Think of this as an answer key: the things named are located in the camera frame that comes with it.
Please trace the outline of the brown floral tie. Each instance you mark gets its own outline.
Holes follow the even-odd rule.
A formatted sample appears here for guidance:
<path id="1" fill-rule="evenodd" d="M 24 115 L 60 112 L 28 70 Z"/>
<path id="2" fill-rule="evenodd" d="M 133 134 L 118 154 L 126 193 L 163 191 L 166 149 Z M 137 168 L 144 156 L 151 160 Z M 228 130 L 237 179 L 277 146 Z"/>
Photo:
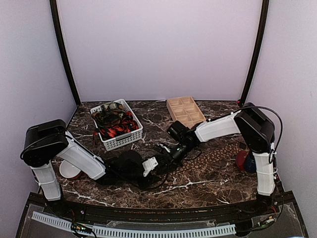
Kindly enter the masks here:
<path id="1" fill-rule="evenodd" d="M 231 159 L 246 148 L 247 146 L 244 142 L 229 143 L 220 148 L 212 149 L 209 152 L 203 150 L 202 147 L 195 148 L 194 151 L 190 152 L 182 161 L 183 166 L 172 170 L 171 174 L 176 175 L 204 167 L 211 168 L 214 164 L 222 160 Z"/>

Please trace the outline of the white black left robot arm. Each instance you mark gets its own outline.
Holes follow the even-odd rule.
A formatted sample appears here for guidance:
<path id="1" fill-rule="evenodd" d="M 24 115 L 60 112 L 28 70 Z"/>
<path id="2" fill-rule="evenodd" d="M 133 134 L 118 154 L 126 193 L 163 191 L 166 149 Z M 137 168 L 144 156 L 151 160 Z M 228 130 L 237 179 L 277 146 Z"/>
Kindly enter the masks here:
<path id="1" fill-rule="evenodd" d="M 47 206 L 58 216 L 66 216 L 70 206 L 64 201 L 56 177 L 52 163 L 55 158 L 69 163 L 102 186 L 125 181 L 139 189 L 157 188 L 158 178 L 151 174 L 159 166 L 157 157 L 143 159 L 138 152 L 128 150 L 104 161 L 80 144 L 61 119 L 28 128 L 20 158 L 31 168 Z"/>

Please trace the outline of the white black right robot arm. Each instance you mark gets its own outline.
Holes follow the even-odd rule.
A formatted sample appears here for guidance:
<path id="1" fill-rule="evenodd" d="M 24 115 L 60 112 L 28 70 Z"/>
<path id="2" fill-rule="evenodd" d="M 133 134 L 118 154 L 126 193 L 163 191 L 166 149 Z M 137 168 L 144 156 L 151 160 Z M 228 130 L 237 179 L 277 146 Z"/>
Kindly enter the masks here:
<path id="1" fill-rule="evenodd" d="M 178 120 L 173 122 L 167 133 L 178 143 L 170 151 L 162 151 L 156 155 L 157 172 L 167 173 L 173 165 L 180 166 L 187 154 L 203 142 L 240 134 L 250 150 L 249 157 L 256 164 L 258 186 L 253 211 L 257 215 L 265 214 L 272 207 L 276 171 L 274 160 L 280 140 L 275 139 L 274 123 L 263 110 L 265 107 L 249 102 L 230 114 L 199 122 L 192 128 Z"/>

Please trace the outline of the white perforated plastic basket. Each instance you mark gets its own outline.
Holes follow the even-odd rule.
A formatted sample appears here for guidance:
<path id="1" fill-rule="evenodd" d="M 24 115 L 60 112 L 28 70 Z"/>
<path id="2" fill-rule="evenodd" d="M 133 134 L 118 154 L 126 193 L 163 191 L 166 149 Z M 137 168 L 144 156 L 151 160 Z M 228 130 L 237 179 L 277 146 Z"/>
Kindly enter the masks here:
<path id="1" fill-rule="evenodd" d="M 136 117 L 136 115 L 134 114 L 134 112 L 132 111 L 130 106 L 127 104 L 127 102 L 124 99 L 119 99 L 119 100 L 116 100 L 114 102 L 121 103 L 124 107 L 124 112 L 130 111 L 132 113 L 134 120 L 138 124 L 139 129 L 132 131 L 132 132 L 129 132 L 129 133 L 126 133 L 124 135 L 117 136 L 117 137 L 112 138 L 112 139 L 108 139 L 108 140 L 103 140 L 101 134 L 98 133 L 98 135 L 95 137 L 95 139 L 98 137 L 101 140 L 101 142 L 104 144 L 107 151 L 114 150 L 114 149 L 117 149 L 117 148 L 122 147 L 124 145 L 130 144 L 130 143 L 135 142 L 137 140 L 140 140 L 142 138 L 142 133 L 143 133 L 143 126 L 141 125 L 140 121 L 138 120 L 138 118 Z M 91 116 L 95 112 L 104 112 L 101 109 L 101 105 L 90 109 Z"/>

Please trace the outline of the orange navy striped tie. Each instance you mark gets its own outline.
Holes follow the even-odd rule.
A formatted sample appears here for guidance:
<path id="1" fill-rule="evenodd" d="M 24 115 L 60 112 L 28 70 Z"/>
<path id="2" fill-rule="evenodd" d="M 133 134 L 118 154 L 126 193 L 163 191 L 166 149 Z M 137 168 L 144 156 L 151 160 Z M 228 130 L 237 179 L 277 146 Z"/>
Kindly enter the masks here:
<path id="1" fill-rule="evenodd" d="M 97 123 L 97 128 L 93 132 L 94 145 L 96 145 L 95 137 L 98 133 L 101 134 L 103 140 L 108 140 L 139 129 L 130 111 L 95 112 L 92 118 Z"/>

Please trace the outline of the wooden compartment tray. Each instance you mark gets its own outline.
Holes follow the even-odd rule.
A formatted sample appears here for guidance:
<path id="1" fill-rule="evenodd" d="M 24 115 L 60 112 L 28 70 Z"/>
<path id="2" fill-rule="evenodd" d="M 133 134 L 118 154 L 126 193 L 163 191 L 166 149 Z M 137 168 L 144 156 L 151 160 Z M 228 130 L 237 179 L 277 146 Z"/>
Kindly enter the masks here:
<path id="1" fill-rule="evenodd" d="M 198 105 L 190 96 L 167 99 L 166 106 L 172 120 L 179 121 L 188 128 L 206 121 Z"/>

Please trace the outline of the red saucer plate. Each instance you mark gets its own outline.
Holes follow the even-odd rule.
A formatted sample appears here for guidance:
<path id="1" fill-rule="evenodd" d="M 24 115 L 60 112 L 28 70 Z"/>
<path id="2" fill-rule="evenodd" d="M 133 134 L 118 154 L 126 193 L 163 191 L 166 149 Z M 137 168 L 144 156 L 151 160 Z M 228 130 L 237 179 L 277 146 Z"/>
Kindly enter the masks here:
<path id="1" fill-rule="evenodd" d="M 243 165 L 244 165 L 244 162 L 245 162 L 245 158 L 247 156 L 247 151 L 243 150 L 243 151 L 240 151 L 237 156 L 236 156 L 236 159 L 235 159 L 235 162 L 236 162 L 236 165 L 237 167 L 239 168 L 240 171 L 243 171 L 243 172 L 246 172 L 244 171 L 244 168 L 243 168 Z"/>

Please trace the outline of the green patterned tie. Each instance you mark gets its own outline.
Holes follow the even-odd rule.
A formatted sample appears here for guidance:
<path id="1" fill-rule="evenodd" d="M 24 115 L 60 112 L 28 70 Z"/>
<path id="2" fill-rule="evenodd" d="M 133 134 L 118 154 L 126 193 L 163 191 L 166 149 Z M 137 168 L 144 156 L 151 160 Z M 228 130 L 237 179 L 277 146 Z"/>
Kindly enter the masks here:
<path id="1" fill-rule="evenodd" d="M 101 109 L 105 112 L 116 112 L 116 113 L 124 112 L 123 105 L 118 102 L 110 102 L 110 103 L 102 104 Z"/>

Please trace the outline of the blue mug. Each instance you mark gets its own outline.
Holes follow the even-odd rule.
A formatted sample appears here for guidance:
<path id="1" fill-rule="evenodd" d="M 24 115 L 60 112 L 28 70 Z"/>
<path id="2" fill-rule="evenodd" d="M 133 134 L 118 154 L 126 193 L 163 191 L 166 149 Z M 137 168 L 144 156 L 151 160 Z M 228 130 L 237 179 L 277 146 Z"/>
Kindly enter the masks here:
<path id="1" fill-rule="evenodd" d="M 247 173 L 256 173 L 256 161 L 252 152 L 248 152 L 243 165 L 244 171 Z"/>

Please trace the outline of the orange white bowl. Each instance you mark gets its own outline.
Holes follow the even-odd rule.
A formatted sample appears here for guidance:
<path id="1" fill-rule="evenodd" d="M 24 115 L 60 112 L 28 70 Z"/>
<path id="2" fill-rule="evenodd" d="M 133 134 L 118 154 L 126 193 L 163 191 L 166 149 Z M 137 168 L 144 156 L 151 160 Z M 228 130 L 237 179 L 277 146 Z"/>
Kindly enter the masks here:
<path id="1" fill-rule="evenodd" d="M 76 166 L 64 160 L 59 166 L 59 173 L 62 177 L 66 179 L 75 180 L 81 176 L 82 171 Z"/>

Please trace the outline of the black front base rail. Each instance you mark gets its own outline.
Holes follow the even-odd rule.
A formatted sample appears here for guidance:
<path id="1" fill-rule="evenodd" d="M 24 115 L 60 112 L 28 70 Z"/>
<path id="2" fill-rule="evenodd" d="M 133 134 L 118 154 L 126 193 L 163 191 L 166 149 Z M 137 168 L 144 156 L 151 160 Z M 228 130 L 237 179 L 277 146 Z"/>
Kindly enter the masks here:
<path id="1" fill-rule="evenodd" d="M 282 199 L 284 198 L 284 206 L 282 214 L 279 218 L 289 217 L 296 223 L 301 223 L 301 214 L 297 205 L 296 199 L 292 191 L 285 192 L 276 195 L 275 201 L 279 207 L 282 205 Z M 147 223 L 172 223 L 172 222 L 196 222 L 202 220 L 216 220 L 217 222 L 230 222 L 230 223 L 242 223 L 248 222 L 252 218 L 260 215 L 251 212 L 251 208 L 255 205 L 256 201 L 246 201 L 241 203 L 198 207 L 198 208 L 180 208 L 180 209 L 136 209 L 136 208 L 118 208 L 98 206 L 91 204 L 84 204 L 79 202 L 64 200 L 63 204 L 72 209 L 75 213 L 75 221 L 79 222 L 97 222 L 106 223 L 110 220 L 126 221 L 126 222 L 147 222 Z M 48 208 L 45 208 L 44 196 L 36 193 L 30 193 L 25 204 L 22 217 L 19 223 L 19 228 L 23 227 L 24 223 L 30 215 L 31 205 L 38 205 L 40 210 L 49 212 Z"/>

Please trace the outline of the black right frame post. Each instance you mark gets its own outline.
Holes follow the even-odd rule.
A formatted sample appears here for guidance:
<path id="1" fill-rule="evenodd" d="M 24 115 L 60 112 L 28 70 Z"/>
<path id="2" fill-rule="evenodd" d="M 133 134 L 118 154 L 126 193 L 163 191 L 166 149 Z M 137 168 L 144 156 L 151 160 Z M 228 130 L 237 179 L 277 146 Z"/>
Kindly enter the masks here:
<path id="1" fill-rule="evenodd" d="M 259 25 L 258 25 L 258 30 L 257 30 L 257 35 L 256 35 L 256 40 L 255 40 L 255 45 L 254 45 L 254 50 L 253 50 L 248 74 L 246 77 L 245 85 L 244 85 L 241 97 L 239 99 L 239 102 L 238 102 L 239 107 L 242 107 L 245 104 L 246 99 L 247 99 L 248 94 L 249 94 L 249 91 L 250 91 L 250 88 L 251 88 L 253 78 L 254 78 L 256 66 L 258 63 L 259 55 L 260 55 L 260 50 L 262 47 L 262 41 L 263 41 L 263 37 L 264 37 L 268 8 L 269 8 L 269 0 L 263 0 L 261 13 L 260 13 L 260 20 L 259 20 Z"/>

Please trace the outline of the black frame post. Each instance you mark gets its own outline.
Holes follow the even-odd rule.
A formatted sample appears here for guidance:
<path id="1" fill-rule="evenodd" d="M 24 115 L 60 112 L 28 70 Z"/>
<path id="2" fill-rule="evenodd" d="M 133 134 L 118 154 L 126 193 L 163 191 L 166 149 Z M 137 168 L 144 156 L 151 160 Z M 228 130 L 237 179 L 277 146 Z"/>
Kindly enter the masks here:
<path id="1" fill-rule="evenodd" d="M 263 37 L 264 37 L 268 8 L 269 8 L 269 0 L 263 0 L 261 13 L 260 13 L 260 20 L 259 20 L 259 25 L 258 25 L 258 30 L 257 30 L 257 35 L 256 35 L 256 40 L 255 40 L 255 45 L 254 45 L 254 50 L 253 50 L 248 74 L 246 77 L 245 85 L 244 85 L 241 97 L 239 99 L 239 102 L 238 102 L 239 107 L 242 107 L 245 104 L 246 99 L 247 99 L 248 94 L 249 94 L 249 91 L 250 91 L 250 88 L 251 88 L 253 78 L 254 78 L 256 66 L 258 63 L 259 55 L 260 55 L 260 50 L 262 47 L 262 41 L 263 41 Z"/>
<path id="2" fill-rule="evenodd" d="M 78 90 L 77 90 L 76 85 L 75 85 L 75 80 L 73 78 L 68 55 L 66 52 L 66 47 L 65 47 L 65 42 L 64 42 L 64 38 L 63 38 L 62 27 L 61 27 L 58 7 L 57 7 L 57 1 L 56 0 L 49 0 L 49 2 L 50 2 L 53 26 L 54 26 L 54 31 L 55 31 L 55 36 L 56 36 L 56 40 L 57 40 L 57 45 L 58 45 L 60 57 L 61 57 L 64 71 L 66 74 L 66 78 L 67 78 L 67 81 L 68 81 L 68 84 L 69 84 L 69 87 L 71 90 L 72 97 L 74 99 L 75 105 L 78 107 L 79 105 L 81 105 L 81 100 L 80 100 L 79 93 L 78 93 Z"/>

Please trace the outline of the black left frame post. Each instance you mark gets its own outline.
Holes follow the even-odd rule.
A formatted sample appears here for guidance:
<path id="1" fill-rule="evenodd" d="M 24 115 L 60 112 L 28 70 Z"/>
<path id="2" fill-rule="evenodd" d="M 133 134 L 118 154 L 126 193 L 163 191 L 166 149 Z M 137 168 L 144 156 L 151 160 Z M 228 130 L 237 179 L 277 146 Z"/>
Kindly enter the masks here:
<path id="1" fill-rule="evenodd" d="M 53 26 L 54 26 L 54 31 L 55 31 L 55 36 L 56 36 L 56 40 L 57 40 L 57 45 L 58 45 L 60 57 L 61 57 L 64 71 L 66 74 L 66 78 L 67 78 L 67 81 L 68 81 L 68 84 L 69 84 L 69 87 L 71 90 L 72 97 L 74 99 L 75 105 L 78 107 L 79 105 L 81 105 L 81 100 L 80 100 L 79 93 L 78 93 L 78 90 L 77 90 L 76 85 L 75 85 L 75 80 L 73 78 L 68 55 L 66 52 L 66 47 L 65 47 L 65 42 L 64 42 L 64 38 L 63 38 L 62 27 L 61 27 L 58 7 L 57 7 L 57 1 L 56 0 L 49 0 L 49 2 L 50 2 Z"/>

